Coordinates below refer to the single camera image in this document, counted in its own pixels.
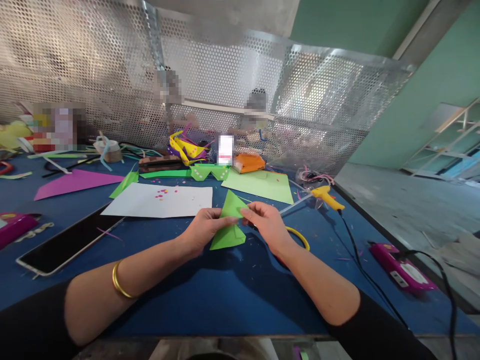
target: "yellow glue gun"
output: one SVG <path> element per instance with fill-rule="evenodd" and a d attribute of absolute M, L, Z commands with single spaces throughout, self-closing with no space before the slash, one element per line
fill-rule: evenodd
<path fill-rule="evenodd" d="M 311 194 L 317 199 L 318 198 L 322 199 L 325 203 L 328 204 L 328 206 L 330 206 L 335 211 L 345 209 L 345 206 L 336 202 L 333 199 L 333 197 L 329 195 L 329 191 L 330 191 L 330 186 L 320 186 L 320 187 L 317 187 L 316 189 L 313 189 L 311 191 Z"/>

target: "metal mesh panel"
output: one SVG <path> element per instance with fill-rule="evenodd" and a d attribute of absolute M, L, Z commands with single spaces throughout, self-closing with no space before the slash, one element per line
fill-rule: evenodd
<path fill-rule="evenodd" d="M 193 112 L 191 138 L 234 131 L 237 152 L 332 176 L 412 74 L 391 59 L 299 45 L 143 1 L 13 0 L 0 2 L 0 22 L 0 120 L 17 118 L 16 101 L 83 102 L 92 132 L 161 148 Z M 265 93 L 275 115 L 262 131 L 267 141 L 239 130 L 239 115 L 156 101 L 163 67 L 175 71 L 186 99 L 243 108 L 252 92 Z"/>

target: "white paper sheet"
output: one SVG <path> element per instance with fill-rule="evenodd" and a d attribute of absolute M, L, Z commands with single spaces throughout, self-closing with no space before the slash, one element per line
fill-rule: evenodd
<path fill-rule="evenodd" d="M 143 218 L 195 216 L 200 209 L 212 207 L 212 194 L 211 187 L 160 186 L 133 182 L 101 214 Z"/>

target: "gold bangle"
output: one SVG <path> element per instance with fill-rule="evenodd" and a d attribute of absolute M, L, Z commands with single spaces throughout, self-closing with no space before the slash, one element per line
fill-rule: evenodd
<path fill-rule="evenodd" d="M 122 287 L 119 284 L 119 280 L 117 279 L 117 269 L 119 268 L 120 263 L 122 260 L 117 261 L 115 266 L 113 267 L 113 271 L 111 272 L 111 280 L 113 281 L 113 287 L 124 297 L 129 298 L 129 299 L 135 299 L 136 296 L 132 296 L 128 293 L 125 292 L 125 290 L 122 289 Z"/>
<path fill-rule="evenodd" d="M 305 247 L 305 250 L 307 250 L 309 252 L 310 251 L 310 245 L 309 245 L 309 242 L 307 241 L 307 239 L 301 233 L 299 233 L 297 230 L 295 230 L 294 228 L 291 228 L 291 227 L 288 227 L 288 226 L 285 226 L 285 227 L 286 227 L 287 231 L 289 231 L 289 232 L 298 236 L 298 238 L 303 243 L 303 246 Z"/>

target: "woman's left hand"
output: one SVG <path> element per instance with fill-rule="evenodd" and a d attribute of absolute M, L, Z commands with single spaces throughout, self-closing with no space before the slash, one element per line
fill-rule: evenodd
<path fill-rule="evenodd" d="M 194 256 L 199 256 L 218 230 L 239 221 L 233 216 L 219 218 L 221 212 L 220 208 L 201 209 L 177 239 L 188 246 Z"/>

